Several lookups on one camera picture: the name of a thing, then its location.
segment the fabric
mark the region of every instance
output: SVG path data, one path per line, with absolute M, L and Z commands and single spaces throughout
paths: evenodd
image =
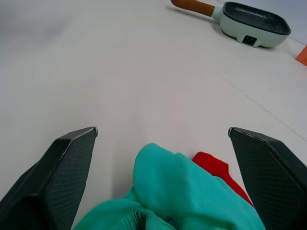
M 229 185 L 229 187 L 231 187 L 238 195 L 240 195 L 250 205 L 253 206 L 253 203 L 251 202 L 245 191 L 230 176 L 229 165 L 227 163 L 205 152 L 198 152 L 193 157 L 192 161 L 198 166 L 202 167 L 207 172 L 209 172 L 212 176 L 222 178 L 226 182 L 226 184 Z
M 133 184 L 124 198 L 92 209 L 75 230 L 265 230 L 252 206 L 181 153 L 145 146 Z

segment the green towel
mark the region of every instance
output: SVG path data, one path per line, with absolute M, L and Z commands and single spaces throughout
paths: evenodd
M 74 230 L 265 230 L 249 203 L 181 153 L 146 145 L 133 183 L 124 198 L 99 204 Z

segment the red cloth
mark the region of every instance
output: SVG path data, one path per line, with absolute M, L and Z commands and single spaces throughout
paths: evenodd
M 229 187 L 253 206 L 253 203 L 244 190 L 229 175 L 229 165 L 227 163 L 205 152 L 198 152 L 193 157 L 192 161 L 209 172 L 212 176 L 223 179 Z

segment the pan handle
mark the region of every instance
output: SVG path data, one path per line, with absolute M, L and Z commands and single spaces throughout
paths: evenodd
M 206 16 L 210 16 L 213 14 L 215 6 L 196 1 L 196 0 L 171 0 L 173 5 L 197 13 L 201 13 Z

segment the white table surface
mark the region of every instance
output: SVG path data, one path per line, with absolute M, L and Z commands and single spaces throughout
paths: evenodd
M 87 126 L 99 136 L 75 222 L 131 187 L 149 142 L 209 152 L 242 186 L 229 127 L 279 139 L 307 163 L 307 67 L 294 60 L 302 44 L 245 46 L 168 0 L 0 9 L 0 198 L 54 139 Z

